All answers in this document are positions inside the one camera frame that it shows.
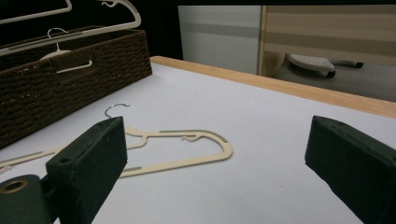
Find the hanger in basket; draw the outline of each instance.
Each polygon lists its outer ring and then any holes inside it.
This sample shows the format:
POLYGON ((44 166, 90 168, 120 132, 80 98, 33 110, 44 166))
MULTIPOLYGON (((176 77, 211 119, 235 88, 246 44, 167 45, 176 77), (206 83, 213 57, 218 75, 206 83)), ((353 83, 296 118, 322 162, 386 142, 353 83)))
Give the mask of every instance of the hanger in basket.
MULTIPOLYGON (((61 29, 61 28, 52 28, 52 29, 49 29, 49 31, 47 32, 47 35, 48 35, 49 38, 52 38, 50 36, 50 32, 53 31, 53 30, 60 30, 60 31, 66 33, 66 34, 69 33, 69 32, 67 32, 67 31, 65 31, 64 29, 61 29)), ((64 53, 67 53, 69 51, 70 50, 61 50, 59 48, 59 43, 56 43, 56 51, 54 51, 54 52, 52 52, 50 54, 47 54, 46 56, 41 58, 41 60, 48 59, 48 58, 51 58, 51 57, 54 57, 54 56, 57 56, 57 55, 60 55, 60 54, 64 54, 64 53)), ((64 69, 64 70, 61 70, 61 71, 57 71, 56 73, 70 72, 70 71, 73 71, 73 70, 78 70, 78 69, 81 69, 81 68, 90 67, 91 65, 92 65, 92 60, 89 60, 87 64, 84 64, 84 65, 81 65, 81 66, 72 67, 72 68, 67 68, 67 69, 64 69)))
POLYGON ((49 44, 61 43, 66 40, 73 40, 73 39, 78 39, 78 38, 87 37, 87 36, 91 36, 91 35, 100 35, 100 34, 115 32, 115 31, 119 31, 119 30, 133 29, 133 28, 136 28, 137 26, 139 26, 140 23, 142 22, 139 12, 136 10, 134 5, 132 5, 130 2, 128 2, 128 0, 96 0, 96 1, 102 2, 102 6, 107 6, 107 7, 114 7, 117 4, 121 4, 125 7, 127 7, 131 11, 131 13, 134 15, 134 21, 123 23, 123 24, 118 24, 118 25, 113 25, 113 26, 92 29, 92 30, 88 30, 88 31, 76 32, 76 33, 72 33, 72 34, 58 35, 58 36, 55 36, 55 37, 49 38, 49 39, 36 40, 36 41, 29 42, 29 43, 20 44, 20 45, 12 46, 12 47, 5 48, 5 49, 0 49, 0 56, 7 55, 10 53, 19 52, 19 51, 26 50, 26 49, 38 48, 38 47, 46 46, 49 44))
POLYGON ((68 11, 72 10, 72 4, 70 3, 70 0, 65 0, 65 1, 67 4, 67 7, 65 7, 65 8, 56 9, 56 10, 47 11, 47 12, 39 12, 36 14, 27 15, 27 16, 19 16, 19 17, 10 18, 10 19, 4 19, 4 20, 0 20, 0 24, 11 23, 14 21, 26 21, 26 20, 30 20, 30 19, 34 19, 34 18, 61 14, 61 13, 68 12, 68 11))
MULTIPOLYGON (((109 109, 111 109, 112 107, 118 106, 118 105, 112 105, 111 107, 109 107, 105 111, 105 115, 108 116, 109 118, 111 118, 107 114, 107 111, 109 109)), ((212 133, 212 132, 206 131, 206 130, 142 132, 135 128, 126 126, 125 134, 142 138, 142 142, 140 144, 130 145, 127 147, 128 150, 143 147, 148 142, 148 139, 150 137, 181 137, 182 140, 187 140, 189 142, 195 142, 201 138, 209 139, 209 140, 217 143, 222 148, 222 152, 213 154, 213 155, 209 155, 209 156, 185 159, 185 160, 181 160, 181 161, 171 161, 171 162, 166 162, 166 163, 162 163, 162 164, 155 164, 155 165, 143 166, 143 167, 139 166, 139 167, 125 169, 122 171, 120 178, 127 177, 127 176, 133 176, 133 175, 143 175, 143 174, 148 174, 148 173, 160 172, 160 171, 164 171, 164 170, 176 169, 176 168, 181 168, 181 167, 186 167, 186 166, 208 163, 208 162, 212 162, 212 161, 223 161, 223 160, 230 158, 231 155, 233 154, 233 148, 231 147, 230 143, 225 138, 223 138, 222 136, 220 136, 217 133, 212 133)), ((64 148, 65 148, 65 146, 57 147, 57 148, 54 148, 51 150, 40 151, 40 152, 29 154, 26 156, 21 156, 21 157, 6 160, 6 161, 0 161, 0 169, 2 167, 8 167, 8 166, 12 166, 12 165, 15 165, 18 163, 32 161, 32 160, 39 159, 39 158, 42 158, 42 157, 45 157, 48 155, 55 155, 55 154, 59 153, 64 148)))

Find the white table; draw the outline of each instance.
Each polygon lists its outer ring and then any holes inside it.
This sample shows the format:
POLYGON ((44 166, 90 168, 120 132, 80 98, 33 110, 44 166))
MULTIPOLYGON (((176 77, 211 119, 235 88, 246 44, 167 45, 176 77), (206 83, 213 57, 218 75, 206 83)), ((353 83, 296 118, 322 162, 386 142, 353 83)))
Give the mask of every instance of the white table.
MULTIPOLYGON (((93 223, 361 223, 304 164, 311 119, 338 119, 396 148, 396 119, 390 118, 394 115, 382 117, 158 63, 152 67, 152 76, 0 150, 0 160, 65 145, 106 119, 110 105, 124 103, 131 107, 115 107, 109 114, 123 116, 127 126, 144 131, 209 130, 232 144, 233 155, 226 161, 120 179, 93 223)), ((372 101, 357 96, 352 100, 362 100, 369 108, 372 101)), ((219 150, 206 140, 152 139, 128 153, 127 167, 219 150)), ((16 165, 0 175, 0 182, 25 174, 42 177, 48 159, 16 165)))

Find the hanger hook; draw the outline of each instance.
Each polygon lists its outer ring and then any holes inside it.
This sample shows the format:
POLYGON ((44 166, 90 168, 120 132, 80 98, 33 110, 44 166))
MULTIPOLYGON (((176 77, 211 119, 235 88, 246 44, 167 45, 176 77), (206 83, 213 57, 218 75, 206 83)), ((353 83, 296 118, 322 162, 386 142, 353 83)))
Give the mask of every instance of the hanger hook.
POLYGON ((129 107, 129 105, 126 105, 126 104, 116 104, 116 105, 111 105, 108 109, 106 109, 106 111, 105 111, 105 115, 108 117, 108 118, 110 118, 111 119, 111 116, 109 116, 108 114, 107 114, 107 111, 109 110, 109 109, 111 109, 111 108, 113 108, 114 106, 118 106, 118 105, 123 105, 123 106, 125 106, 125 107, 129 107))
MULTIPOLYGON (((60 30, 60 31, 64 32, 65 34, 68 34, 68 33, 69 33, 68 31, 66 31, 66 30, 64 30, 64 29, 62 29, 62 28, 56 28, 56 27, 55 27, 55 28, 49 29, 49 30, 47 31, 47 35, 48 35, 49 38, 52 38, 52 36, 50 36, 50 32, 53 31, 53 30, 60 30)), ((56 49, 57 49, 57 50, 60 50, 60 49, 59 49, 59 44, 58 44, 58 43, 56 43, 56 49)))

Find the floor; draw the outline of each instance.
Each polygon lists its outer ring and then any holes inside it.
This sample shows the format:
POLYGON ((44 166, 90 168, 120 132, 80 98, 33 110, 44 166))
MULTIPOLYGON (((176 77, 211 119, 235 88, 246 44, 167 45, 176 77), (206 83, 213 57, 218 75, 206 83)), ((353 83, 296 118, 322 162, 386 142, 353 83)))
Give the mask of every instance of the floor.
POLYGON ((288 59, 273 78, 396 103, 396 66, 365 63, 355 68, 356 63, 329 61, 336 71, 333 78, 326 78, 326 72, 291 66, 288 59))

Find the wooden table edge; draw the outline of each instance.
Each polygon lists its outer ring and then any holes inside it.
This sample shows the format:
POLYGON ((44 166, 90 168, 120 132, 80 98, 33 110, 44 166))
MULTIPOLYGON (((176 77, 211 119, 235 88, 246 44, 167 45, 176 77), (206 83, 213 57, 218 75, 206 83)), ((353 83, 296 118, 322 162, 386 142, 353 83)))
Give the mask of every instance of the wooden table edge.
POLYGON ((375 115, 396 119, 396 103, 377 100, 374 98, 344 93, 340 91, 330 91, 322 88, 306 86, 288 81, 273 79, 269 77, 259 77, 247 73, 233 70, 217 68, 199 63, 154 56, 150 58, 152 63, 157 63, 177 69, 182 69, 194 73, 199 73, 211 77, 219 77, 254 87, 259 87, 271 91, 283 92, 286 94, 314 100, 330 105, 359 110, 375 115))

